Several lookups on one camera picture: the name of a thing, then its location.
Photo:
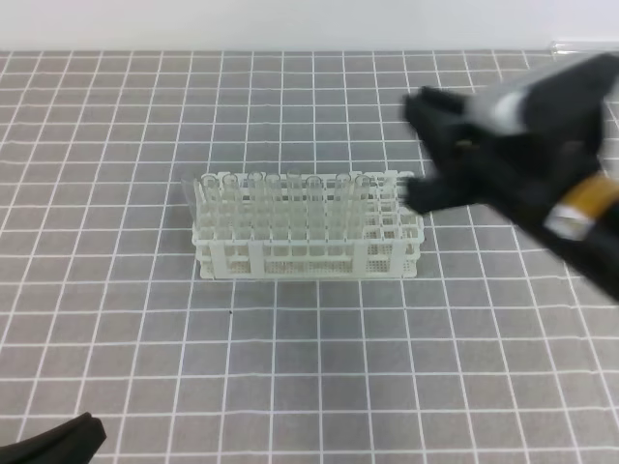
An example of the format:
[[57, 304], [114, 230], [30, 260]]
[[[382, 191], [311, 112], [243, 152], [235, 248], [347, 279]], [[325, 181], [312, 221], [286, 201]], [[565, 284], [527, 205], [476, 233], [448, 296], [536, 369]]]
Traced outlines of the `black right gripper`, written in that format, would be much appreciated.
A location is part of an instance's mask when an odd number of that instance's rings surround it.
[[406, 95], [402, 116], [417, 133], [435, 173], [406, 181], [405, 205], [423, 215], [487, 204], [506, 216], [540, 218], [587, 175], [601, 169], [599, 130], [559, 135], [463, 138], [476, 125], [471, 96], [423, 87]]

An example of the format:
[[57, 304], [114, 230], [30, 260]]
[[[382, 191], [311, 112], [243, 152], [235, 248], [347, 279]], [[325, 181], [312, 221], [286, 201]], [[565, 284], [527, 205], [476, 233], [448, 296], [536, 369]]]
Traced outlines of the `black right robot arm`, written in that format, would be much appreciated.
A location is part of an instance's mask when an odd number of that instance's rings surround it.
[[407, 181], [407, 207], [424, 215], [487, 205], [616, 299], [618, 186], [599, 157], [604, 94], [517, 95], [513, 129], [475, 119], [482, 98], [431, 87], [404, 98], [403, 119], [435, 168]]

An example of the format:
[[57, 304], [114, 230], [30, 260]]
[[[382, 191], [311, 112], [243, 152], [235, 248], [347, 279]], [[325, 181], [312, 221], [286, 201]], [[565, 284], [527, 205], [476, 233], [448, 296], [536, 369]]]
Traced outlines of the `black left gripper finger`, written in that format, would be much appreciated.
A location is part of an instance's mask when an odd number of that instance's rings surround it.
[[87, 464], [106, 433], [100, 419], [84, 413], [45, 433], [1, 448], [1, 464]]

